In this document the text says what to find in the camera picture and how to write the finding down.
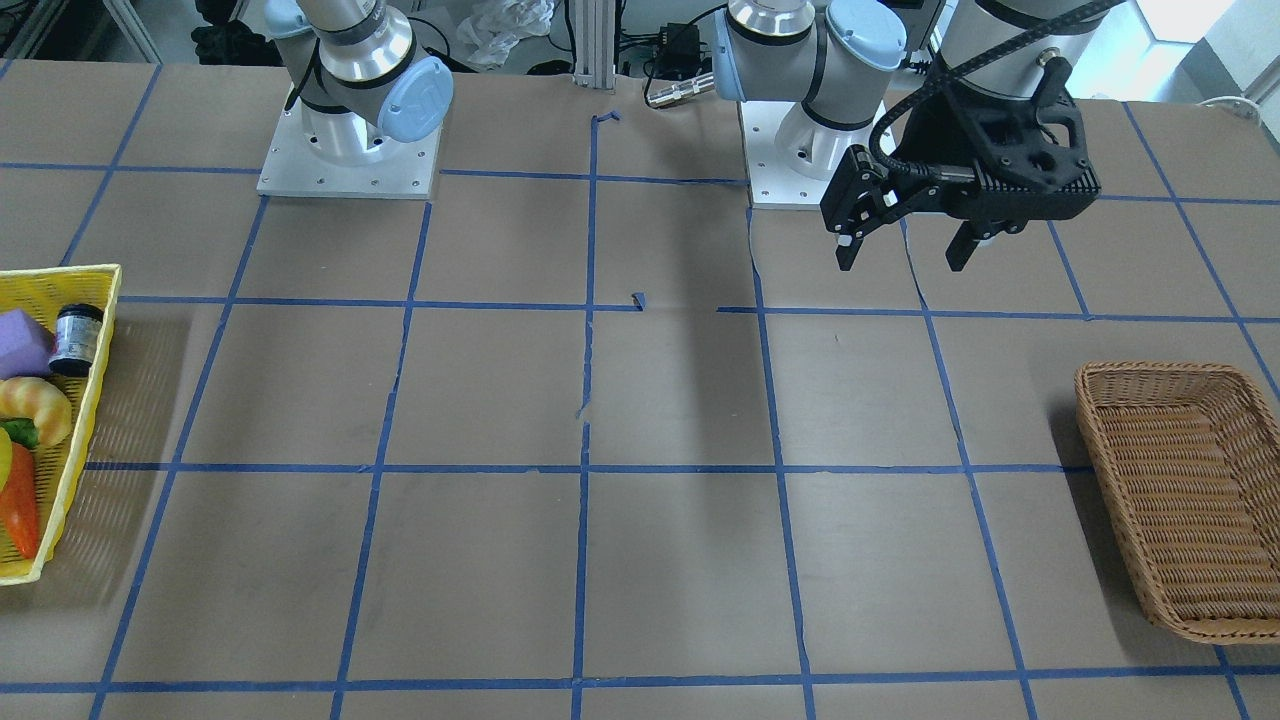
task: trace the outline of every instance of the metal post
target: metal post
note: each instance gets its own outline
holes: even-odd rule
[[[572,13],[577,47],[573,82],[582,87],[613,90],[614,0],[577,0]]]
[[[148,63],[159,64],[161,61],[160,50],[146,26],[142,24],[142,18],[138,17],[133,5],[128,0],[102,0],[102,5],[106,6],[108,13],[111,13],[120,32],[142,54],[142,58]]]

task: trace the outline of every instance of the green leaf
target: green leaf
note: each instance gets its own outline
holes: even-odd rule
[[[36,423],[32,423],[27,418],[14,418],[13,420],[0,423],[0,428],[4,428],[9,433],[9,439],[13,442],[32,452],[36,451],[36,441],[40,438]]]

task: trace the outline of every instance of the carrot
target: carrot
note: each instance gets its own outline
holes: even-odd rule
[[[12,442],[9,482],[0,489],[0,519],[18,552],[31,560],[40,548],[40,514],[36,510],[36,459]]]

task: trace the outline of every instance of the toy vegetable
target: toy vegetable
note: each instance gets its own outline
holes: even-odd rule
[[[41,447],[63,442],[72,432],[72,402],[63,391],[40,378],[0,380],[0,419],[31,418]]]
[[[0,520],[18,552],[31,560],[40,548],[36,459],[24,446],[10,441],[4,428],[0,428],[0,443],[5,446],[5,451],[0,451],[0,473],[5,477],[0,488]]]

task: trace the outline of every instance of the purple foam cube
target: purple foam cube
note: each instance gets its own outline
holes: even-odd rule
[[[47,375],[54,336],[22,310],[0,314],[0,380]]]

